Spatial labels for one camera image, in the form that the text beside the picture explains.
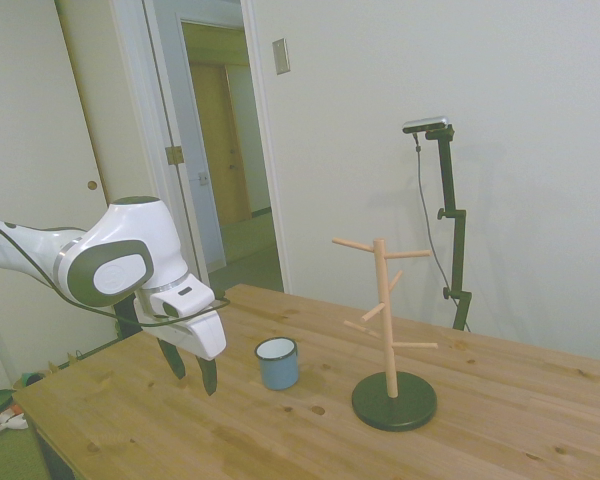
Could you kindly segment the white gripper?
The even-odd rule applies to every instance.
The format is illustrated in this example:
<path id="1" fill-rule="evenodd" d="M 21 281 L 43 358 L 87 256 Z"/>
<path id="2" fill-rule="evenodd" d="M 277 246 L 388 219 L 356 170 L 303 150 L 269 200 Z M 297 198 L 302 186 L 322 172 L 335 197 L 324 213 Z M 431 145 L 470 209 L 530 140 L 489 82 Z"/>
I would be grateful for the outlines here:
<path id="1" fill-rule="evenodd" d="M 134 310 L 140 323 L 149 324 L 149 327 L 143 327 L 143 330 L 158 338 L 161 352 L 178 379 L 178 387 L 185 389 L 187 379 L 186 367 L 177 347 L 197 356 L 204 389 L 208 396 L 213 395 L 218 384 L 215 358 L 226 348 L 225 333 L 219 315 L 211 312 L 186 322 L 158 326 L 158 323 L 164 323 L 165 319 L 151 316 L 143 309 L 138 298 L 134 300 Z"/>

